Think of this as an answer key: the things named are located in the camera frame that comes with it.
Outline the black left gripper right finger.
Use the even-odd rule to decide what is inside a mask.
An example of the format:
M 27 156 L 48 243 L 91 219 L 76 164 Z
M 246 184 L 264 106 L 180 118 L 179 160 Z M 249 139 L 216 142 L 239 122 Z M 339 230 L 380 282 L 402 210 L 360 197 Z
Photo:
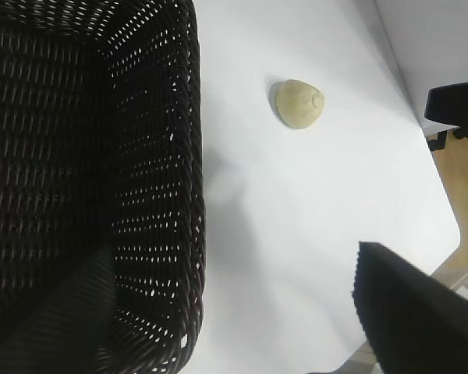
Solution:
M 468 373 L 468 300 L 377 242 L 360 242 L 353 302 L 384 373 Z

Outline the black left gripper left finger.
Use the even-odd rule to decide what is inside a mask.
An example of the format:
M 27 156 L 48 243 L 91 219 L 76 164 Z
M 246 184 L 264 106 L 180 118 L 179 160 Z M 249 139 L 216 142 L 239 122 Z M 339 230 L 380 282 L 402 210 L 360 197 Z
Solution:
M 114 257 L 101 247 L 0 315 L 0 373 L 87 373 L 115 312 Z

